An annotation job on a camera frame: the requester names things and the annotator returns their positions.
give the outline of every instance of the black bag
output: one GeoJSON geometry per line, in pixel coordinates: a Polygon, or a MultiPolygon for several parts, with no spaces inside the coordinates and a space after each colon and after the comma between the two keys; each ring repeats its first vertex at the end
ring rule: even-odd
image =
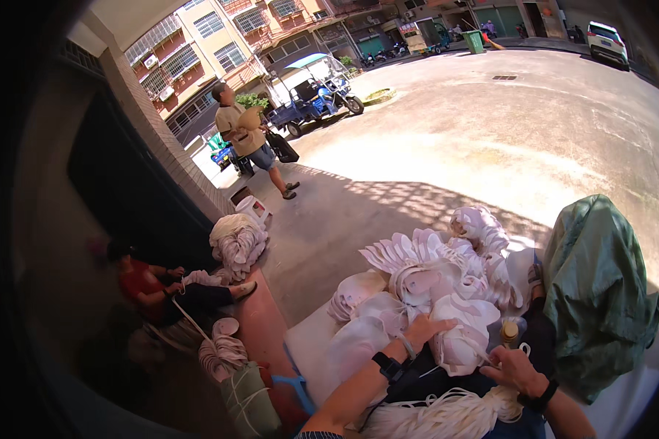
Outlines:
{"type": "Polygon", "coordinates": [[[266,141],[281,163],[295,163],[300,158],[283,136],[269,131],[266,133],[266,141]]]}

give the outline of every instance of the green trash bin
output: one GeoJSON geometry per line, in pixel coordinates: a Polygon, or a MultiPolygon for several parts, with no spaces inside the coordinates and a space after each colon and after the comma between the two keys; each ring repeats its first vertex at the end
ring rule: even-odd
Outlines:
{"type": "Polygon", "coordinates": [[[469,47],[469,50],[471,53],[483,53],[483,35],[481,35],[481,31],[478,30],[467,30],[462,32],[462,35],[464,36],[464,41],[466,41],[466,45],[469,47]]]}

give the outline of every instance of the red shirt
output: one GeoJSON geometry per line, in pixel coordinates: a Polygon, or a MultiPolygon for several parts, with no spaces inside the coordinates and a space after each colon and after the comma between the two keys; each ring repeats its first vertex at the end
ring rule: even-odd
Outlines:
{"type": "Polygon", "coordinates": [[[139,303],[137,296],[139,293],[149,295],[160,292],[165,286],[149,271],[149,264],[146,262],[132,259],[132,268],[133,271],[119,276],[119,288],[125,299],[134,303],[150,322],[156,323],[164,317],[164,302],[144,306],[139,303]]]}

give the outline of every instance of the blue shorts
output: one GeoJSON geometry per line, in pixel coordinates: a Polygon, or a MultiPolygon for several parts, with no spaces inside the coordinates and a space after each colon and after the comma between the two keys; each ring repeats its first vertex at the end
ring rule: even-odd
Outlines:
{"type": "Polygon", "coordinates": [[[269,171],[276,166],[276,154],[273,153],[268,143],[264,143],[256,151],[247,155],[247,157],[264,171],[269,171]]]}

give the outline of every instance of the broom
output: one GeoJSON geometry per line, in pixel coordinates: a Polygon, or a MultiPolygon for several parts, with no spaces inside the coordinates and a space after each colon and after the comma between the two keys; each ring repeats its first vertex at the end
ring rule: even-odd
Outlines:
{"type": "MultiPolygon", "coordinates": [[[[477,30],[475,27],[471,26],[471,23],[469,23],[468,21],[464,20],[463,18],[462,18],[462,21],[465,22],[468,26],[470,26],[473,30],[477,30]]],[[[483,35],[483,40],[484,40],[486,43],[491,43],[491,45],[492,45],[493,47],[497,48],[498,50],[505,50],[505,47],[504,47],[504,46],[501,46],[500,44],[498,44],[498,43],[494,43],[493,41],[489,40],[489,39],[488,39],[488,35],[487,35],[485,32],[481,32],[481,35],[483,35]]]]}

